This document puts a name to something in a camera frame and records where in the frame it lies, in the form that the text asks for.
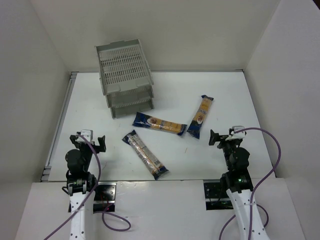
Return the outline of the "blue orange spaghetti bag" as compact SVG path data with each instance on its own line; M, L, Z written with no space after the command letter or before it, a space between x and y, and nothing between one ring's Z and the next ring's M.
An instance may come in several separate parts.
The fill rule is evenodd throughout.
M197 112L195 113L191 124L189 125L187 132L194 138L200 139L200 132L202 125L208 115L211 105L214 101L213 97L202 95L202 101L199 105Z
M162 131L182 136L187 128L186 124L175 123L137 112L132 123L134 127Z

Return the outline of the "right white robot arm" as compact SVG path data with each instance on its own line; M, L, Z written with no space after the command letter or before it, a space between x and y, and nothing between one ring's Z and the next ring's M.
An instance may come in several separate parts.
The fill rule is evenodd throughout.
M242 129L242 126L235 126L227 135L211 130L208 144L213 146L218 143L217 148L223 151L227 172L221 176L220 182L232 203L240 239L268 240L266 227L253 196L254 186L248 171L250 153L240 146L246 133L234 133Z

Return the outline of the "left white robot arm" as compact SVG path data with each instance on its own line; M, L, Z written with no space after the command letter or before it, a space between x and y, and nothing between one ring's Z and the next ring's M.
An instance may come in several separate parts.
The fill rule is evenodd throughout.
M74 149L65 155L67 163L66 191L69 195L70 239L93 240L94 220L93 202L98 187L99 177L89 172L92 156L106 151L105 137L98 138L98 145L93 141L93 131L83 129L70 136Z

